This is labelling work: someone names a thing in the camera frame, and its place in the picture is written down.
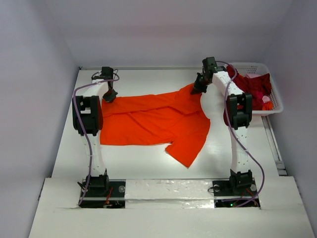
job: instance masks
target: plastic basket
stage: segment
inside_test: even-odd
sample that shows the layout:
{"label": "plastic basket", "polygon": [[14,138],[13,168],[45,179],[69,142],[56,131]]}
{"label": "plastic basket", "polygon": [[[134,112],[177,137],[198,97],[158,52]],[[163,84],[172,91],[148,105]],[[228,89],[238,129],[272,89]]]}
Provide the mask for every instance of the plastic basket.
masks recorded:
{"label": "plastic basket", "polygon": [[264,75],[266,73],[270,74],[270,81],[272,85],[272,92],[269,96],[273,103],[273,109],[271,111],[252,111],[255,116],[267,116],[273,113],[280,113],[283,111],[283,105],[281,97],[278,94],[274,79],[268,69],[268,67],[263,63],[231,63],[238,70],[238,73],[245,76],[247,73],[254,73],[259,75]]}

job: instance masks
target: gray wall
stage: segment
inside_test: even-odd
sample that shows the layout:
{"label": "gray wall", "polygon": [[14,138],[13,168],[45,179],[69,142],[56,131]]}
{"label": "gray wall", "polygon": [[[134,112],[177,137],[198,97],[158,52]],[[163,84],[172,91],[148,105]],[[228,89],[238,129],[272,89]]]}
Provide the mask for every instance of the gray wall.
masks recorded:
{"label": "gray wall", "polygon": [[294,1],[265,62],[283,99],[270,117],[289,175],[295,177],[317,234],[317,1]]}
{"label": "gray wall", "polygon": [[259,61],[292,0],[46,0],[80,66]]}
{"label": "gray wall", "polygon": [[27,237],[78,68],[41,0],[1,0],[0,237]]}

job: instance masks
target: orange cloth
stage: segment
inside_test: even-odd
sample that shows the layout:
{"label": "orange cloth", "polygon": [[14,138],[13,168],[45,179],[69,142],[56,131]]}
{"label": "orange cloth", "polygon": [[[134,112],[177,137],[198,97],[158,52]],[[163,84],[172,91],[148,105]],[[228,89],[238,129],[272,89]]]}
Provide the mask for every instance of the orange cloth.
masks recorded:
{"label": "orange cloth", "polygon": [[264,106],[262,107],[263,111],[271,111],[273,109],[273,103],[271,101],[264,103]]}
{"label": "orange cloth", "polygon": [[112,103],[103,100],[100,143],[171,143],[166,152],[189,167],[202,149],[211,124],[202,110],[201,94],[190,94],[193,85],[172,93],[118,97]]}

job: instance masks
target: white table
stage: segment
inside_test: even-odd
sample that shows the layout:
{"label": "white table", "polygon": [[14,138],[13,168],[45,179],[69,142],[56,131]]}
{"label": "white table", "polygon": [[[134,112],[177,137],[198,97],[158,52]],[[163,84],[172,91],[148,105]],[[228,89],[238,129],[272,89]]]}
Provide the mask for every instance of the white table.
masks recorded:
{"label": "white table", "polygon": [[[81,70],[76,87],[89,83],[93,72]],[[118,96],[172,92],[192,83],[196,72],[184,69],[121,70],[121,79],[114,88]],[[230,136],[222,119],[222,95],[213,85],[202,96],[202,107],[211,119],[211,129],[190,168],[165,153],[166,145],[103,146],[102,154],[110,179],[228,178]],[[76,207],[80,192],[76,182],[87,175],[88,161],[82,141],[73,129],[70,109],[53,176],[45,181],[30,237],[313,237],[293,178],[278,176],[261,117],[253,117],[248,148],[265,171],[266,182],[260,194],[261,210],[186,209],[183,205],[178,207],[168,202],[163,206],[141,203],[125,209],[81,209]],[[261,172],[253,162],[250,164],[256,183],[260,185]],[[207,192],[208,183],[199,185],[199,181],[196,180],[198,187],[195,190],[201,192],[200,199],[212,201],[213,196]],[[127,183],[138,182],[142,181],[130,180]],[[184,192],[194,196],[191,189]],[[150,193],[152,197],[164,198],[159,189],[144,192],[134,187],[129,193],[132,197],[146,197],[145,194]],[[180,199],[176,193],[166,195],[169,196],[173,196],[175,201]]]}

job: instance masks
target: pile of clothes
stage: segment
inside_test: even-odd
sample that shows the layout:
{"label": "pile of clothes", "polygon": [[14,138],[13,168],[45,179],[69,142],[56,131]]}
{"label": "pile of clothes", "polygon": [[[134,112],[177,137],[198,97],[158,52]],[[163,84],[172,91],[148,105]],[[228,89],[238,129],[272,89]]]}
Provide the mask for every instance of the pile of clothes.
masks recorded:
{"label": "pile of clothes", "polygon": [[[232,67],[227,66],[227,71],[230,77],[234,76]],[[269,111],[273,109],[269,95],[272,91],[269,73],[265,75],[247,74],[245,77],[238,74],[233,82],[245,93],[251,93],[253,97],[252,110]]]}

